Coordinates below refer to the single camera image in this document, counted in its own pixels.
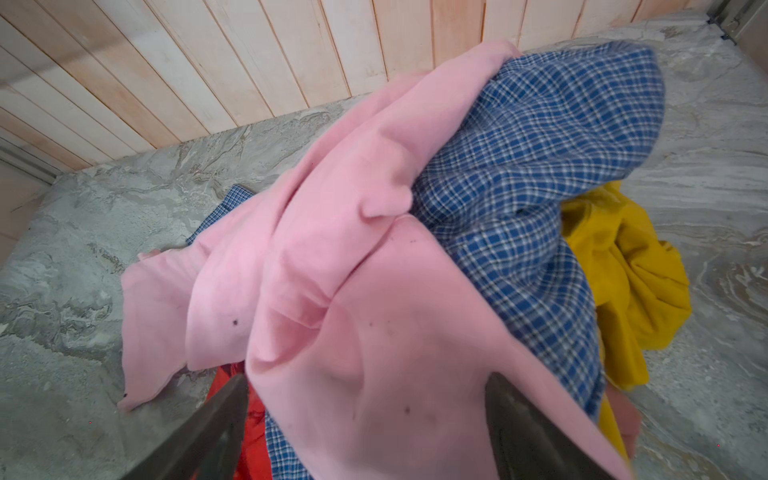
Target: marble surface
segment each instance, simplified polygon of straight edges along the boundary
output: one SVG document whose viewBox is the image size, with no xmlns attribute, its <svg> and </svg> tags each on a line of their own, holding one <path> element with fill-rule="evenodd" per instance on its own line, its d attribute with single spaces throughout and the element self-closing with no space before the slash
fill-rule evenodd
<svg viewBox="0 0 768 480">
<path fill-rule="evenodd" d="M 768 82 L 705 17 L 683 13 L 556 45 L 657 49 L 667 116 L 624 183 L 683 254 L 694 314 L 647 354 L 640 480 L 768 472 Z M 354 99 L 59 178 L 0 270 L 0 480 L 118 478 L 204 397 L 184 372 L 125 415 L 119 275 L 181 245 L 235 183 L 259 190 Z"/>
</svg>

